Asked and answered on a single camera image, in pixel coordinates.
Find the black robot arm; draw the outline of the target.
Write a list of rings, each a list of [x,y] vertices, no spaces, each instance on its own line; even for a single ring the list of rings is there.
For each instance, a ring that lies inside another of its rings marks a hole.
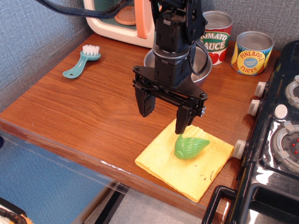
[[[192,81],[208,67],[210,57],[200,37],[207,20],[199,0],[153,0],[152,16],[156,42],[153,68],[135,66],[133,86],[139,113],[150,115],[156,98],[178,108],[177,134],[183,134],[196,116],[202,116],[207,94]]]

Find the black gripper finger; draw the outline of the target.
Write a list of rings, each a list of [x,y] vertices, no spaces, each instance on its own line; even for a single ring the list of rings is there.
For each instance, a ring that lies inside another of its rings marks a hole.
[[[176,119],[176,134],[183,134],[187,126],[190,126],[196,117],[196,111],[188,106],[179,107]]]
[[[149,89],[142,87],[139,83],[135,84],[135,98],[139,113],[143,117],[149,116],[156,106],[156,97],[151,94]]]

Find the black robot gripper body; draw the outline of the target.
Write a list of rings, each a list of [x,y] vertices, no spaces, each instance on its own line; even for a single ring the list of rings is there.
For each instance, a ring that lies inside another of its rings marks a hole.
[[[154,67],[135,66],[133,87],[139,83],[149,89],[156,98],[164,100],[177,108],[188,106],[201,117],[205,112],[204,102],[207,94],[191,79],[196,45],[192,45],[181,53],[168,53],[154,46]]]

